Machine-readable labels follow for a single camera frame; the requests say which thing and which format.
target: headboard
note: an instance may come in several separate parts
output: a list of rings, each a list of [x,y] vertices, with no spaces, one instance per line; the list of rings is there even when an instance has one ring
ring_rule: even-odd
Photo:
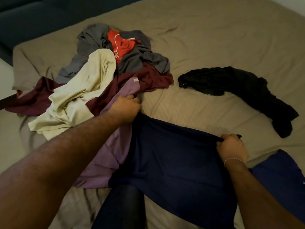
[[[0,0],[0,58],[14,46],[140,0]]]

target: purple shirt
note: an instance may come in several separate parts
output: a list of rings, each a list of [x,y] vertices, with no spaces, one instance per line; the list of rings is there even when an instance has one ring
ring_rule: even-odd
[[[112,98],[100,115],[107,112],[119,96],[133,95],[140,90],[139,80],[130,78],[121,90]],[[131,124],[120,126],[105,142],[97,155],[77,178],[74,187],[104,188],[120,164],[123,164],[132,138]]]

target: clothing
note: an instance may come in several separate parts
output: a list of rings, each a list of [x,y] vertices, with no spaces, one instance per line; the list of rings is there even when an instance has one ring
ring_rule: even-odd
[[[125,72],[138,72],[142,69],[142,62],[153,65],[158,72],[165,73],[170,70],[168,58],[151,51],[150,39],[140,30],[121,31],[122,38],[135,38],[140,41],[133,50],[124,55],[117,65],[119,74]]]
[[[233,67],[213,67],[191,70],[178,78],[179,87],[192,87],[212,96],[231,92],[242,98],[254,109],[272,119],[272,125],[281,138],[292,132],[291,121],[299,114],[279,100],[267,88],[267,80],[251,72]]]
[[[200,227],[234,228],[237,199],[217,141],[223,139],[138,114],[127,159],[109,186],[131,184]]]
[[[305,178],[289,154],[278,150],[251,172],[286,210],[305,223]]]
[[[105,91],[99,96],[86,103],[86,106],[93,113],[98,116],[101,110],[109,103],[109,101],[117,94],[123,87],[126,81],[131,77],[139,79],[140,90],[135,93],[152,92],[157,88],[168,88],[173,83],[173,76],[169,72],[160,74],[152,65],[143,63],[143,68],[136,73],[123,73],[115,76],[112,82],[108,85]]]
[[[120,33],[112,29],[110,29],[108,32],[108,39],[110,40],[113,47],[116,64],[118,64],[122,57],[132,51],[135,45],[140,42],[135,38],[121,38]]]
[[[101,111],[107,112],[119,96],[133,95],[140,90],[139,80],[130,78],[123,88],[112,98]],[[77,178],[73,186],[81,188],[103,188],[108,186],[112,173],[123,164],[132,138],[131,124],[120,126],[105,142],[94,159]]]
[[[68,66],[60,69],[58,76],[55,78],[55,82],[59,84],[66,84],[74,76],[76,76],[87,61],[87,56],[75,55]]]
[[[93,114],[86,102],[101,95],[113,79],[116,69],[111,50],[99,49],[90,54],[88,62],[66,85],[54,90],[46,112],[29,123],[31,131],[42,133],[48,140],[76,126]]]
[[[51,100],[48,97],[55,88],[60,86],[62,84],[58,84],[47,77],[41,77],[34,90],[9,103],[5,110],[27,116],[39,116],[51,105]]]
[[[118,185],[110,191],[91,229],[145,229],[144,195],[132,185]]]
[[[78,36],[78,54],[75,55],[71,63],[59,71],[55,82],[66,84],[69,82],[88,61],[88,56],[97,49],[112,50],[107,33],[110,27],[106,24],[93,24],[84,29]]]

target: bed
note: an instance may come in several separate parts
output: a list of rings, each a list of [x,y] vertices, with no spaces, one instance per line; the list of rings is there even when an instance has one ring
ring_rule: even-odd
[[[141,94],[143,113],[166,122],[215,135],[238,133],[249,151],[248,166],[285,150],[305,171],[305,19],[269,0],[142,0],[86,19],[76,25],[24,42],[13,50],[14,90],[30,91],[42,76],[54,79],[77,53],[77,35],[88,25],[106,23],[121,30],[139,29],[152,50],[170,60],[175,83]],[[232,66],[264,77],[269,90],[291,105],[299,117],[293,131],[280,138],[271,120],[239,97],[209,96],[179,88],[177,78],[189,70]],[[20,116],[20,136],[30,152],[45,142],[30,132],[33,118]],[[55,228],[90,228],[109,189],[74,189],[64,198]],[[198,228],[145,198],[147,225]],[[244,228],[237,209],[237,229]]]

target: bracelet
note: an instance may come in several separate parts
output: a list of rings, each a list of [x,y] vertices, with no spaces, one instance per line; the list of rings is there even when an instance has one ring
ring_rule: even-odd
[[[226,159],[226,160],[224,161],[224,167],[226,167],[225,164],[226,164],[226,162],[227,162],[228,160],[230,160],[230,159],[237,159],[237,160],[239,160],[239,161],[242,162],[242,160],[240,160],[240,159],[238,159],[238,158],[228,158],[228,159]]]

